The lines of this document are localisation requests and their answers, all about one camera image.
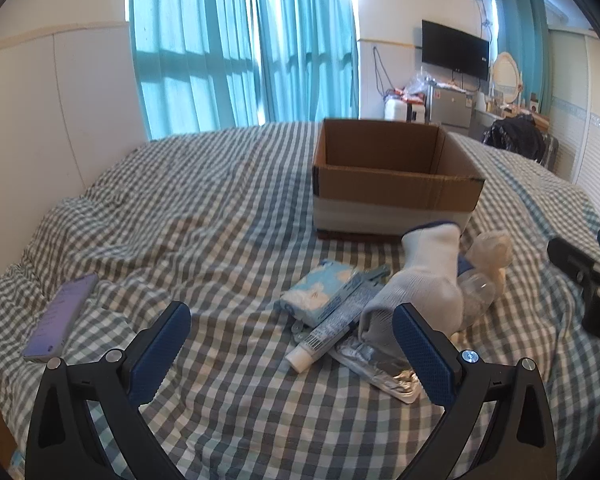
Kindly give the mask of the silver blister pill pack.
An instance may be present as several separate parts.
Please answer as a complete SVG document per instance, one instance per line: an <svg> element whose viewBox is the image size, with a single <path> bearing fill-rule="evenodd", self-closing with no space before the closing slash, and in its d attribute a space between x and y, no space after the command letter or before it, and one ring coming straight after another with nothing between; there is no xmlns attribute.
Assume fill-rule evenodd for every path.
<svg viewBox="0 0 600 480"><path fill-rule="evenodd" d="M422 385L405 358L395 359L354 335L343 338L329 350L338 363L389 396L405 403L414 403L422 393Z"/></svg>

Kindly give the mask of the teal window curtain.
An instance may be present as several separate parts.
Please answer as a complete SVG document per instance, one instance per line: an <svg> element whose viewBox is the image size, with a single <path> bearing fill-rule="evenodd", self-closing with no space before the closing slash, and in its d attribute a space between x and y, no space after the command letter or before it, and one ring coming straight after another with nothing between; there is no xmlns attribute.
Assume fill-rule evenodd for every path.
<svg viewBox="0 0 600 480"><path fill-rule="evenodd" d="M354 0L126 0L151 139L358 116Z"/></svg>

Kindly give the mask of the white toothpaste tube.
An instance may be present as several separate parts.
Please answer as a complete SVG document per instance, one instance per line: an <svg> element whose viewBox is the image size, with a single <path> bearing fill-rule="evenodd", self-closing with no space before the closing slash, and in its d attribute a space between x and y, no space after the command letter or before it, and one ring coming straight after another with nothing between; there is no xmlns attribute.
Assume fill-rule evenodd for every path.
<svg viewBox="0 0 600 480"><path fill-rule="evenodd" d="M366 304L383 288L383 284L376 282L364 282L358 286L325 321L307 333L296 348L285 356L290 367L301 374L334 348L355 329Z"/></svg>

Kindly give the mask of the white squishy toy figure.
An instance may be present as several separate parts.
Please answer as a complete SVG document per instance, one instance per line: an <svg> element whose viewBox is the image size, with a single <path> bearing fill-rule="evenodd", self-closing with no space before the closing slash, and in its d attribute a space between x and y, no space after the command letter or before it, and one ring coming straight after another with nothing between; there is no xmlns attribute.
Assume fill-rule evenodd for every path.
<svg viewBox="0 0 600 480"><path fill-rule="evenodd" d="M480 233L465 257L494 285L495 298L502 296L506 285L506 270L513 261L513 243L509 232L496 230Z"/></svg>

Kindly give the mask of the oval white vanity mirror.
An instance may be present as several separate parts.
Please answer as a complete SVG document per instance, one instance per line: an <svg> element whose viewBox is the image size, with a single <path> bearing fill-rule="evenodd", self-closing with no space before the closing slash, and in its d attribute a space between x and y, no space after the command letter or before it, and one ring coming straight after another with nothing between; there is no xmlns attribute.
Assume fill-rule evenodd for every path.
<svg viewBox="0 0 600 480"><path fill-rule="evenodd" d="M504 103L517 102L524 85L517 63L508 52L501 52L496 57L491 68L491 84Z"/></svg>

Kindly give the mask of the white suitcase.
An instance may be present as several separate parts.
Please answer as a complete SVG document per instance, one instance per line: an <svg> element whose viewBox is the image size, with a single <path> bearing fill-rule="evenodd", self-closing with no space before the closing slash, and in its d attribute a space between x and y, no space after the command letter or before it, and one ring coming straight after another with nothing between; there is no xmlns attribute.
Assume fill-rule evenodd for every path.
<svg viewBox="0 0 600 480"><path fill-rule="evenodd" d="M410 119L410 104L404 99L388 96L385 99L384 118L389 122L407 122Z"/></svg>

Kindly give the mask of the white wardrobe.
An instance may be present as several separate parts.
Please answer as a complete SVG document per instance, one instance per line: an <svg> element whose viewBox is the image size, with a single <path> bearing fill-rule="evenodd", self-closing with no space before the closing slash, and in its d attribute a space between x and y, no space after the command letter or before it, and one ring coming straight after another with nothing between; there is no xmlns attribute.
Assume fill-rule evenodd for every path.
<svg viewBox="0 0 600 480"><path fill-rule="evenodd" d="M550 133L558 140L554 173L583 188L600 213L600 40L553 29L550 46Z"/></svg>

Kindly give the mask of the brown cardboard box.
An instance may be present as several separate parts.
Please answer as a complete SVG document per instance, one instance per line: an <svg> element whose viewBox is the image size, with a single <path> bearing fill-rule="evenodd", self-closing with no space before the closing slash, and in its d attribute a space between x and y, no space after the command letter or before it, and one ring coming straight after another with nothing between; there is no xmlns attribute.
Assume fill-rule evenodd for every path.
<svg viewBox="0 0 600 480"><path fill-rule="evenodd" d="M416 122L324 120L312 168L317 236L396 240L443 220L464 228L486 182L465 140Z"/></svg>

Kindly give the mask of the silver mini fridge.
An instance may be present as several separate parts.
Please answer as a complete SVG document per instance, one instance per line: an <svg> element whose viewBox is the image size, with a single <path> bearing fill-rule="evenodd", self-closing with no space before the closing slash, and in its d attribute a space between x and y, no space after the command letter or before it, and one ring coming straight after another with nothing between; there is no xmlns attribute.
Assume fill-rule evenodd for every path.
<svg viewBox="0 0 600 480"><path fill-rule="evenodd" d="M430 84L426 96L427 122L445 130L469 133L474 95L464 90Z"/></svg>

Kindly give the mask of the purple smartphone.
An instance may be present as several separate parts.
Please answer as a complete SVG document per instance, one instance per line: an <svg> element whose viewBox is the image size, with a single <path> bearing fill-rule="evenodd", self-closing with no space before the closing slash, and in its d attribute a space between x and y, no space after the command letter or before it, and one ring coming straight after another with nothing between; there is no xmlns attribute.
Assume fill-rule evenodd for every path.
<svg viewBox="0 0 600 480"><path fill-rule="evenodd" d="M97 283L98 276L92 273L59 287L24 346L23 359L47 362L62 355L73 325Z"/></svg>

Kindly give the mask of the teal side curtain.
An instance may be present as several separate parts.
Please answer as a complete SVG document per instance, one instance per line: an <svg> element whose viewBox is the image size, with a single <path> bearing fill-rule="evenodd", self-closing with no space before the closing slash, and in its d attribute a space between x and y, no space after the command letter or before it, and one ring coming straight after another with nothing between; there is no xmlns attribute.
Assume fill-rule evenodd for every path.
<svg viewBox="0 0 600 480"><path fill-rule="evenodd" d="M538 98L543 115L552 104L553 64L544 0L494 0L498 11L498 52L508 52L522 76L521 97Z"/></svg>

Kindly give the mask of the black wall television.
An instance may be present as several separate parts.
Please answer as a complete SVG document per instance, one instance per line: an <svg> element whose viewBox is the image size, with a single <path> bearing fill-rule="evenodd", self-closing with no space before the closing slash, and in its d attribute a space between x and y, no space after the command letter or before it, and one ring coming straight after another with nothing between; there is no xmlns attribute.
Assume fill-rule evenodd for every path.
<svg viewBox="0 0 600 480"><path fill-rule="evenodd" d="M489 78L490 44L467 32L422 20L422 62L480 80Z"/></svg>

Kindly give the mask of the checkered bed blanket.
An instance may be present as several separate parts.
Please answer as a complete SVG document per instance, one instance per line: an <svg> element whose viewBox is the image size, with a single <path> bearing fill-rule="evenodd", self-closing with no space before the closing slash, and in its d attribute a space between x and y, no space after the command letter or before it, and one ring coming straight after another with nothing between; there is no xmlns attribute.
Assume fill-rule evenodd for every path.
<svg viewBox="0 0 600 480"><path fill-rule="evenodd" d="M189 479L393 479L441 411L404 404L322 359L286 370L291 318L274 306L324 259L399 269L398 245L319 240L312 159L320 129L286 124L148 143L82 195L50 210L21 260L0 276L0 410L19 444L44 368L23 359L56 290L98 283L67 342L68 362L123 347L171 301L193 327L155 399L149 427ZM565 237L600 260L600 217L580 188L536 162L475 141L464 148L486 184L463 240L512 237L506 289L455 342L489 362L534 359L570 473L600 414L600 340L582 328L580 290L550 264Z"/></svg>

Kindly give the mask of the black bag on chair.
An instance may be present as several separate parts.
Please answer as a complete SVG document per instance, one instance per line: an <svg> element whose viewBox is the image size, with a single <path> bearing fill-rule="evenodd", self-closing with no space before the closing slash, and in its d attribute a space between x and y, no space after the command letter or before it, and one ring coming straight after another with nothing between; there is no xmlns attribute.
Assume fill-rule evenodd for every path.
<svg viewBox="0 0 600 480"><path fill-rule="evenodd" d="M482 143L542 162L546 145L542 132L530 115L520 114L496 120L483 133Z"/></svg>

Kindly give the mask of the white sock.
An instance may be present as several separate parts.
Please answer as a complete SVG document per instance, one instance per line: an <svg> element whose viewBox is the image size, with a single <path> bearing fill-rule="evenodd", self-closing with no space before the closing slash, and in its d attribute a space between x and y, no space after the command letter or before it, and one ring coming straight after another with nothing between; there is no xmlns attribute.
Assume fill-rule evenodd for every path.
<svg viewBox="0 0 600 480"><path fill-rule="evenodd" d="M464 313L457 285L460 227L451 221L432 222L406 232L401 243L402 270L366 304L358 326L360 341L393 359L404 357L392 328L393 312L400 304L411 304L446 336L460 330Z"/></svg>

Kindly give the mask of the clear plastic floss jar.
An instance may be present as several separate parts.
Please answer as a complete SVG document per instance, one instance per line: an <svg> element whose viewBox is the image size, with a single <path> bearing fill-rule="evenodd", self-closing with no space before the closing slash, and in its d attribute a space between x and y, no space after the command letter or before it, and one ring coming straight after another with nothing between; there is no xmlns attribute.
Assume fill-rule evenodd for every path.
<svg viewBox="0 0 600 480"><path fill-rule="evenodd" d="M457 278L463 296L463 317L460 330L474 325L494 303L496 288L493 282L475 269L466 270Z"/></svg>

